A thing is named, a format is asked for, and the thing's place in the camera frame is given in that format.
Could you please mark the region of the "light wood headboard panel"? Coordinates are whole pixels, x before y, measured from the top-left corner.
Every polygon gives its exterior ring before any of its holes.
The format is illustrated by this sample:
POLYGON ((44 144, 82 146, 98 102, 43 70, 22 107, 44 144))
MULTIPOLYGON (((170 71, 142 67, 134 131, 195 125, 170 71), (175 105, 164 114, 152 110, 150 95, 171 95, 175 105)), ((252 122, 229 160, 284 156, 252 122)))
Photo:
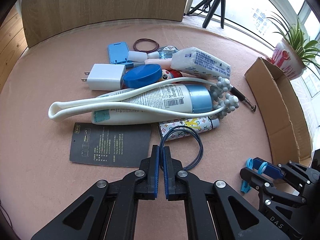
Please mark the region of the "light wood headboard panel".
POLYGON ((187 0, 22 0, 27 45, 77 27, 123 19, 181 21, 187 0))

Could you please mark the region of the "blue round lid tin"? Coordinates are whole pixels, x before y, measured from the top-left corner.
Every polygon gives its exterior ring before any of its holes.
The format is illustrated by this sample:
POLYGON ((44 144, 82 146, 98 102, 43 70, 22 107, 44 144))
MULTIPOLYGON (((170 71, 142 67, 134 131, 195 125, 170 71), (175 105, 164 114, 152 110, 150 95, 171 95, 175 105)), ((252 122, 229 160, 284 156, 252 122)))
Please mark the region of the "blue round lid tin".
POLYGON ((145 64, 129 70, 123 76, 126 88, 142 88, 156 83, 162 77, 159 64, 145 64))

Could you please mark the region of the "blue phone stand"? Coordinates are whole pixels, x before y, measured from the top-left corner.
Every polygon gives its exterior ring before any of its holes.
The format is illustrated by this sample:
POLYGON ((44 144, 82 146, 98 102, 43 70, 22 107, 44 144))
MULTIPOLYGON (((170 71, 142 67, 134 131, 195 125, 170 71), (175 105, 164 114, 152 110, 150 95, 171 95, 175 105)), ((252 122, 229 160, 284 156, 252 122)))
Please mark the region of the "blue phone stand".
POLYGON ((127 69, 133 68, 133 62, 128 59, 129 48, 126 42, 109 44, 107 49, 110 64, 123 64, 127 69))

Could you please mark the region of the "black tripod stand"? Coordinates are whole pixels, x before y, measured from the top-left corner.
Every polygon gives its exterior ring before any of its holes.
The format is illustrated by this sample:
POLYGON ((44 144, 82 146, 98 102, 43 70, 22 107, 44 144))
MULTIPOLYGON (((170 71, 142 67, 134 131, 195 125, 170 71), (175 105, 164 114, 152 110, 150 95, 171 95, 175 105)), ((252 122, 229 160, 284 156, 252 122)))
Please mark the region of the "black tripod stand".
POLYGON ((221 7, 220 26, 223 29, 225 26, 226 0, 202 0, 199 4, 193 7, 191 11, 187 12, 186 15, 197 16, 201 13, 206 13, 207 16, 202 24, 202 27, 206 29, 219 5, 221 7))

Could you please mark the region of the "pink white tube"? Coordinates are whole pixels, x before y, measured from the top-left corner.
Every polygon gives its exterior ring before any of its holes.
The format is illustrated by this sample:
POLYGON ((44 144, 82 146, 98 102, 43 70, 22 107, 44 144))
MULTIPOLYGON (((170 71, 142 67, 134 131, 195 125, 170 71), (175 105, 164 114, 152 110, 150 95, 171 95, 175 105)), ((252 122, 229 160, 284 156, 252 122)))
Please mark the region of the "pink white tube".
POLYGON ((145 52, 129 51, 127 55, 127 59, 129 61, 134 61, 134 62, 143 62, 144 64, 159 64, 162 69, 172 70, 171 68, 172 58, 154 59, 154 58, 148 58, 148 55, 145 52))

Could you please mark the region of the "clear correction tape dispenser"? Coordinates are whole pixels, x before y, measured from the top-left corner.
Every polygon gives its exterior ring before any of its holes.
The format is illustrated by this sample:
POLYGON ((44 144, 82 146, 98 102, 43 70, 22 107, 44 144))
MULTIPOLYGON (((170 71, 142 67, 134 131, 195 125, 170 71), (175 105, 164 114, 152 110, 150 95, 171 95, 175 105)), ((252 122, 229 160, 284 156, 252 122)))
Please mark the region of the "clear correction tape dispenser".
POLYGON ((168 45, 159 48, 158 50, 160 59, 170 59, 172 56, 179 51, 175 46, 168 45))

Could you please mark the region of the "patterned lighter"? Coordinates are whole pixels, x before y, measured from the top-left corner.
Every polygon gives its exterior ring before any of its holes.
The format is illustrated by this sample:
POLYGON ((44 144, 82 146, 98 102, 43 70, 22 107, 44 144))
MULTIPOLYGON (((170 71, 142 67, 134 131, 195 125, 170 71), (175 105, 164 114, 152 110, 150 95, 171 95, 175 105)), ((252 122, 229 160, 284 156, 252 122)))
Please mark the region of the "patterned lighter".
POLYGON ((158 123, 159 135, 163 138, 171 129, 177 126, 185 126, 193 129, 197 134, 211 131, 220 126, 218 118, 210 118, 208 116, 192 119, 175 119, 169 121, 162 121, 158 123))

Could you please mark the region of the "white usb wall charger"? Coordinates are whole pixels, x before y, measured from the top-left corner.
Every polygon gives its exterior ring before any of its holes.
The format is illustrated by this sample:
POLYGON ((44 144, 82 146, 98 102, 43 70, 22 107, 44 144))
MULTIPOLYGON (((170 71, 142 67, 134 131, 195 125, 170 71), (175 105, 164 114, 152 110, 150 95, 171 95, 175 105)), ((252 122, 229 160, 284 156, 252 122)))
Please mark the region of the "white usb wall charger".
POLYGON ((125 70, 123 64, 95 63, 89 72, 85 72, 86 77, 81 81, 86 82, 90 90, 120 90, 125 70))

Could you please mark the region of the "small red figurine toy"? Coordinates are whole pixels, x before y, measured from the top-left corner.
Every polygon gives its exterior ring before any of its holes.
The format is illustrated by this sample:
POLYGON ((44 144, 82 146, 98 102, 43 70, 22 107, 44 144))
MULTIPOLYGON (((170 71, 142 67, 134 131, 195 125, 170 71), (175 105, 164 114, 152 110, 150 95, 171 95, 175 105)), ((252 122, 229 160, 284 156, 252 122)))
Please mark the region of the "small red figurine toy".
POLYGON ((162 75, 161 75, 161 78, 159 79, 159 81, 165 81, 165 80, 174 79, 174 78, 178 78, 178 77, 182 77, 182 76, 183 76, 182 73, 177 70, 163 69, 162 75))

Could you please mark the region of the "light blue clothes peg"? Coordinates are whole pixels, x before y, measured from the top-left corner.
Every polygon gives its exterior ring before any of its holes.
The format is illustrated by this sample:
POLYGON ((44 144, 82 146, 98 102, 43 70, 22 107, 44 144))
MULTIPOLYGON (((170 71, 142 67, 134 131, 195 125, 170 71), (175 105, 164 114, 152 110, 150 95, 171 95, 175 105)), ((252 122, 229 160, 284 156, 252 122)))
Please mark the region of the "light blue clothes peg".
MULTIPOLYGON (((256 173, 262 175, 265 172, 267 166, 267 162, 263 160, 248 158, 246 161, 246 168, 249 171, 249 174, 256 173)), ((242 193, 248 193, 251 190, 251 188, 252 187, 250 186, 247 177, 245 177, 242 180, 240 191, 242 193)))

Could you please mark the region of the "white blue sunscreen bottle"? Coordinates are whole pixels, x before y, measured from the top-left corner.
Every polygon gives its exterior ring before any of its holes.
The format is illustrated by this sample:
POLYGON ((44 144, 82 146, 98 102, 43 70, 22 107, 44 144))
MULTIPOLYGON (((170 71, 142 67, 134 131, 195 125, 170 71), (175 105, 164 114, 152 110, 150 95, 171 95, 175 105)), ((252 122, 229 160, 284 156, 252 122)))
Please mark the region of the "white blue sunscreen bottle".
MULTIPOLYGON (((210 92, 203 85, 164 85, 123 102, 192 114, 213 110, 210 92)), ((170 119, 167 115, 134 109, 107 109, 92 113, 92 122, 97 125, 148 124, 170 119)))

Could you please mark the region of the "black card package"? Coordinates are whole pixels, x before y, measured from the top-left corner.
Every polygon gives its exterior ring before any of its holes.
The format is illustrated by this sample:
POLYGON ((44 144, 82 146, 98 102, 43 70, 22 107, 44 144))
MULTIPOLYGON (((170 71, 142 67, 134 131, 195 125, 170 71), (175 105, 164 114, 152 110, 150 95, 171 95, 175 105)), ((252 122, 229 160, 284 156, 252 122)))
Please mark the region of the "black card package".
POLYGON ((77 164, 139 167, 148 157, 151 125, 105 126, 77 122, 69 160, 77 164))

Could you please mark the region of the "black pen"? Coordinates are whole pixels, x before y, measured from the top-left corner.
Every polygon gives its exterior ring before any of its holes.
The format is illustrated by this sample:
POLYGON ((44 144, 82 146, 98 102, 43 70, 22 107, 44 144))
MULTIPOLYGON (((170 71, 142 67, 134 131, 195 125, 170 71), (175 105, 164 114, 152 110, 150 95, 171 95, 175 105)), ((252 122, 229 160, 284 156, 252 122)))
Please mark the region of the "black pen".
POLYGON ((246 97, 244 96, 244 94, 242 94, 242 92, 240 92, 240 91, 239 91, 238 89, 236 89, 234 86, 231 87, 230 92, 231 92, 233 95, 237 96, 238 99, 239 99, 242 103, 244 103, 252 112, 255 112, 255 111, 256 111, 256 108, 257 108, 256 105, 254 105, 253 103, 251 103, 251 102, 248 100, 248 98, 246 98, 246 97))

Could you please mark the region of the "cardboard box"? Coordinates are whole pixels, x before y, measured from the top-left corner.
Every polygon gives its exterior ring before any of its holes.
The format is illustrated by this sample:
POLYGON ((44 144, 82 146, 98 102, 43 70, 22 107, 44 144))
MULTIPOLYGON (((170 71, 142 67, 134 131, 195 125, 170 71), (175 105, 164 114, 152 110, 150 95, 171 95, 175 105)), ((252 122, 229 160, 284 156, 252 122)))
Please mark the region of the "cardboard box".
POLYGON ((312 141, 303 109, 286 75, 259 57, 245 72, 267 130, 274 164, 311 164, 312 141))

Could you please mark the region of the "spider plant in pot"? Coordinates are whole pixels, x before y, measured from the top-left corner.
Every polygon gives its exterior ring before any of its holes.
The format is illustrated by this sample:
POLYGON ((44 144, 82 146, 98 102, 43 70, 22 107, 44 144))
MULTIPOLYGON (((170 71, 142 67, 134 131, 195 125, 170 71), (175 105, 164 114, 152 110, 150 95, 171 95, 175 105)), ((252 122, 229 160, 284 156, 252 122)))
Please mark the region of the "spider plant in pot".
POLYGON ((305 70, 311 70, 311 66, 319 72, 319 42, 305 35, 300 20, 290 24, 275 12, 267 19, 276 28, 275 33, 281 36, 267 61, 277 66, 289 80, 301 77, 305 70))

